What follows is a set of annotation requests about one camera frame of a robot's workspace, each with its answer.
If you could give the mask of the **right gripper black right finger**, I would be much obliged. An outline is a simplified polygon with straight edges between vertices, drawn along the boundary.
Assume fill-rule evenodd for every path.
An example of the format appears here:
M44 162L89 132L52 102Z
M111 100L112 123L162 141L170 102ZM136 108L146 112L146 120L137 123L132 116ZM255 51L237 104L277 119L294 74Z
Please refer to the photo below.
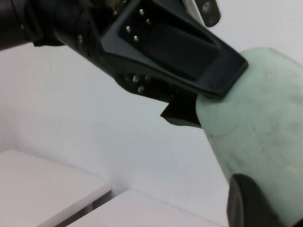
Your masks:
M230 180L227 218L231 227L282 227L278 215L253 179L234 174Z

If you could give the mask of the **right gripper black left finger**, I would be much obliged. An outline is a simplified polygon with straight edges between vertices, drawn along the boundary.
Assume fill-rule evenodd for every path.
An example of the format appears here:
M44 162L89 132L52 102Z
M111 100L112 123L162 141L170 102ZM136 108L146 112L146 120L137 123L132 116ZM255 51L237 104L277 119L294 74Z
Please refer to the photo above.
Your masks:
M176 0L130 1L100 44L121 86L167 102L161 116L178 126L200 127L197 97L223 99L248 68Z

